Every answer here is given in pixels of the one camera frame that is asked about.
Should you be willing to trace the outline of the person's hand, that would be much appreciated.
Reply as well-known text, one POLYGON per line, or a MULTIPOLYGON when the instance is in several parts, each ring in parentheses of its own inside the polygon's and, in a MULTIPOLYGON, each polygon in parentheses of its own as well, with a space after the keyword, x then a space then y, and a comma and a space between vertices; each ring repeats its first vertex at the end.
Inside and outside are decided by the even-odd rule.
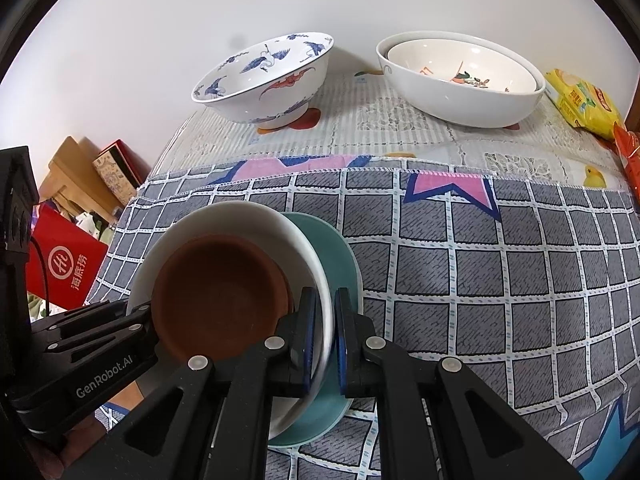
POLYGON ((61 479, 64 471, 91 450, 106 435, 106 428, 96 416, 89 415, 65 436, 64 448, 46 448, 42 442, 29 443, 28 448, 43 479, 61 479))

